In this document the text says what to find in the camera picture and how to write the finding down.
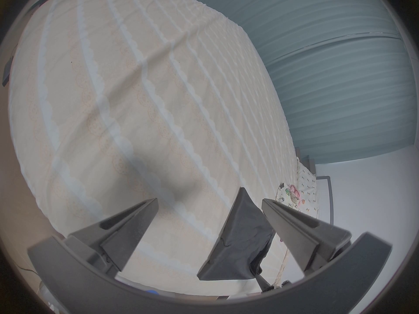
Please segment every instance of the bed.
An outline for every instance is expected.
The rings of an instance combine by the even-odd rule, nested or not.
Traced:
[[[260,208],[295,183],[290,131],[243,29],[195,0],[49,0],[13,59],[10,131],[38,207],[61,234],[157,197],[117,278],[178,294],[260,291],[200,281],[239,187]],[[286,247],[262,262],[275,283]]]

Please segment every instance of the curtain fold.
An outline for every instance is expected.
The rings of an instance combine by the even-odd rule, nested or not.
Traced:
[[[243,27],[303,157],[370,157],[413,144],[410,58],[380,0],[198,0]]]

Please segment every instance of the beige bed sheet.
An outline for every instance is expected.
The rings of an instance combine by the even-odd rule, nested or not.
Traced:
[[[159,212],[121,276],[195,295],[240,186],[260,207],[296,181],[294,146],[243,29],[195,0],[49,0],[12,65],[9,120],[22,174],[67,236],[142,200]],[[273,283],[286,248],[262,263]]]

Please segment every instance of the pillowcase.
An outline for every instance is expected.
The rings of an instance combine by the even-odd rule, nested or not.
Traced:
[[[300,211],[311,217],[318,217],[319,205],[317,196],[317,181],[301,162],[297,162],[297,190],[300,192]]]

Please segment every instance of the mattress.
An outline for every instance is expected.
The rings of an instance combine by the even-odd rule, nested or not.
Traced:
[[[260,208],[296,180],[270,77],[243,29],[195,0],[49,0],[12,64],[10,130],[42,212],[67,236],[148,198],[159,212],[121,280],[192,295],[239,187]],[[262,262],[273,283],[286,248]]]

